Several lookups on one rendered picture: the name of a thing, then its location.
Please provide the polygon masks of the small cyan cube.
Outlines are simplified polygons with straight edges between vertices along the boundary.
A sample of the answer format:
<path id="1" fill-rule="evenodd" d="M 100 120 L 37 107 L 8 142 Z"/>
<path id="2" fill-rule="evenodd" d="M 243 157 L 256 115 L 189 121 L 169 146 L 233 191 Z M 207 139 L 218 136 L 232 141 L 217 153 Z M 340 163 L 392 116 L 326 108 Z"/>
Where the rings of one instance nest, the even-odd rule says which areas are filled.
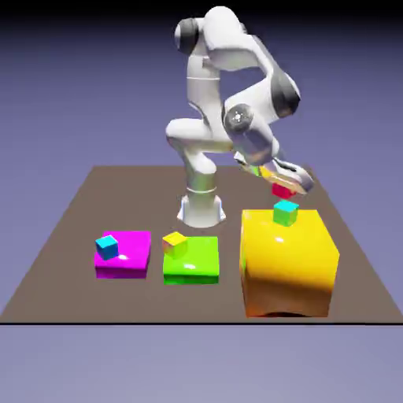
<path id="1" fill-rule="evenodd" d="M 95 240 L 98 255 L 107 261 L 119 256 L 118 241 L 112 235 L 106 235 Z"/>
<path id="2" fill-rule="evenodd" d="M 273 206 L 273 221 L 284 227 L 293 225 L 297 219 L 299 204 L 282 199 Z"/>

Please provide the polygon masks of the large yellow box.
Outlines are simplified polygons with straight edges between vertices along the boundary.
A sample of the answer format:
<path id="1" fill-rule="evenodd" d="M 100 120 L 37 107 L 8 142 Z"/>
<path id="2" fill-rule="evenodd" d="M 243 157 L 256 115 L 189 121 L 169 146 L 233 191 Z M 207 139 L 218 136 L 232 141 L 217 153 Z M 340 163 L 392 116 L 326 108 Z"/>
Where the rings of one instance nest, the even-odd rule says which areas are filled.
<path id="1" fill-rule="evenodd" d="M 289 227 L 272 209 L 242 212 L 239 270 L 248 317 L 326 317 L 339 251 L 320 214 L 302 209 Z"/>

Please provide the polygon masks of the small red cube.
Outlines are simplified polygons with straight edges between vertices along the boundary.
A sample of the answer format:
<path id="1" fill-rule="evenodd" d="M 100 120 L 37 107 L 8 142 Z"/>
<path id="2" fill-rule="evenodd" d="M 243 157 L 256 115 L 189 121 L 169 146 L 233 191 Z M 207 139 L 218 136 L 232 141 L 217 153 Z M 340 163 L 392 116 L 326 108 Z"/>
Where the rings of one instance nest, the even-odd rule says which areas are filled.
<path id="1" fill-rule="evenodd" d="M 277 198 L 288 200 L 295 196 L 296 193 L 296 191 L 290 190 L 287 187 L 279 185 L 278 183 L 272 184 L 272 194 Z"/>

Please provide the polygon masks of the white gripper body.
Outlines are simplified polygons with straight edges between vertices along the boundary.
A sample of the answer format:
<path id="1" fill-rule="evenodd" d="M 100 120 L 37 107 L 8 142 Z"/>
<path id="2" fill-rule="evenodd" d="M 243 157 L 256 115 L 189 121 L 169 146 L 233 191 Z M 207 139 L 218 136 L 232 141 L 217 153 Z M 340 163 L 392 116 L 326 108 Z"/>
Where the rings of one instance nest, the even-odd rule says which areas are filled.
<path id="1" fill-rule="evenodd" d="M 314 186 L 314 180 L 301 166 L 279 158 L 259 167 L 261 176 L 268 182 L 279 184 L 299 194 L 307 194 Z"/>

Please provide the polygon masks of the small yellow cube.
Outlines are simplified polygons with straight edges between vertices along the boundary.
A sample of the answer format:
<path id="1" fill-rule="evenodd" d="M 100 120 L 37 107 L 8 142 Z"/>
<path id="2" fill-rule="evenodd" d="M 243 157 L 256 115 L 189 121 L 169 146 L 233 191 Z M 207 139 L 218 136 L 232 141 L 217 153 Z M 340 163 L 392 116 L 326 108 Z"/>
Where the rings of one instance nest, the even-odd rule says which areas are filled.
<path id="1" fill-rule="evenodd" d="M 178 231 L 174 231 L 162 238 L 162 246 L 165 255 L 179 258 L 187 251 L 187 237 Z"/>

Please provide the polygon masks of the large magenta box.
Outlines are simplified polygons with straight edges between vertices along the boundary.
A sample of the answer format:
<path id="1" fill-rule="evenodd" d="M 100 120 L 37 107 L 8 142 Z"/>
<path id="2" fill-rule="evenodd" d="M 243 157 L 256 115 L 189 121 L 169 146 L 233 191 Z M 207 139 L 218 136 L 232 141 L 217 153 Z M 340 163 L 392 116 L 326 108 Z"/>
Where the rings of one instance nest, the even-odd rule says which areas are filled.
<path id="1" fill-rule="evenodd" d="M 94 269 L 97 279 L 145 279 L 150 260 L 150 231 L 106 231 L 119 246 L 119 256 L 104 261 L 94 253 Z"/>

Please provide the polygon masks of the large green box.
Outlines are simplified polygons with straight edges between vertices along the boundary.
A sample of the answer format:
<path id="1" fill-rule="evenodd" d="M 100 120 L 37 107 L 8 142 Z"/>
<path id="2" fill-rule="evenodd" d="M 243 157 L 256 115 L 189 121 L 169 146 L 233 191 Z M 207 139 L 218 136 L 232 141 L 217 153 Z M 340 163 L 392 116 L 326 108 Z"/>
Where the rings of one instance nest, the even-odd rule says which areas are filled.
<path id="1" fill-rule="evenodd" d="M 192 236 L 185 244 L 177 251 L 165 253 L 164 284 L 217 284 L 220 277 L 218 238 Z"/>

